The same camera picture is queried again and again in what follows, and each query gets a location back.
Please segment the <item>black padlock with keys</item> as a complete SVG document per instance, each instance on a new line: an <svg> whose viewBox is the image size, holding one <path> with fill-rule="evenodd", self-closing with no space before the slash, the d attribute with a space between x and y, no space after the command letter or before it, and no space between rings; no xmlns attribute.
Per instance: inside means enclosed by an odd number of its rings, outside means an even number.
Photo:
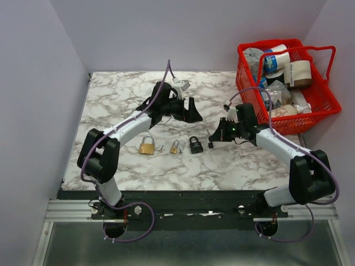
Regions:
<svg viewBox="0 0 355 266"><path fill-rule="evenodd" d="M199 154L204 151L201 142L196 136L189 138L190 151L192 154Z"/></svg>

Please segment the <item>small brass padlock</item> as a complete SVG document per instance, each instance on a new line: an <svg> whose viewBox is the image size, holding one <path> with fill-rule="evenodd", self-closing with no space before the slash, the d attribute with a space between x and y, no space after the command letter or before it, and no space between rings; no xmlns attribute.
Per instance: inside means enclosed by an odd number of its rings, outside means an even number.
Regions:
<svg viewBox="0 0 355 266"><path fill-rule="evenodd" d="M179 148L179 140L176 139L173 141L173 144L170 148L170 153L176 154L178 152L178 148Z"/></svg>

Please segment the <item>large brass padlock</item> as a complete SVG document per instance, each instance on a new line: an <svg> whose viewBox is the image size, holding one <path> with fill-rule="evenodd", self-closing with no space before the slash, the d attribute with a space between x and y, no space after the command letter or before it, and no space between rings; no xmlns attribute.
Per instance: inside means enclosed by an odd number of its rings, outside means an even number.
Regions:
<svg viewBox="0 0 355 266"><path fill-rule="evenodd" d="M141 141L138 153L141 155L153 155L155 151L155 139L151 135L145 135Z"/></svg>

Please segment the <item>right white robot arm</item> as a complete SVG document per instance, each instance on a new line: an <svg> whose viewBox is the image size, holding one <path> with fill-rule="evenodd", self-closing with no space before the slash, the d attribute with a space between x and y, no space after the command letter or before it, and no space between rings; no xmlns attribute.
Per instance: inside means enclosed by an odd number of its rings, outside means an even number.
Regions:
<svg viewBox="0 0 355 266"><path fill-rule="evenodd" d="M244 139L268 151L289 170L287 185L269 189L259 196L260 200L255 203L259 216L268 217L281 205L313 203L336 191L326 153L304 149L268 124L258 123L252 104L229 108L227 116L220 119L217 129L209 136L209 147L213 147L214 142L233 142L235 139Z"/></svg>

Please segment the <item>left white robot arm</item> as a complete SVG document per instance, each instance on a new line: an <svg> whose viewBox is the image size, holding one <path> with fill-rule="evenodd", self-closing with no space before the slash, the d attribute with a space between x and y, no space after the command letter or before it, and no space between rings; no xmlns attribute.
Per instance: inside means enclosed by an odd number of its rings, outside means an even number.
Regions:
<svg viewBox="0 0 355 266"><path fill-rule="evenodd" d="M184 92L190 87L187 80L174 78L173 83L159 81L153 92L135 111L121 123L104 131L91 129L84 140L77 165L82 177L93 183L97 193L106 204L104 213L111 219L123 212L122 198L114 175L118 168L120 148L142 132L158 124L164 116L175 120L195 123L203 120L193 97L188 107L184 106Z"/></svg>

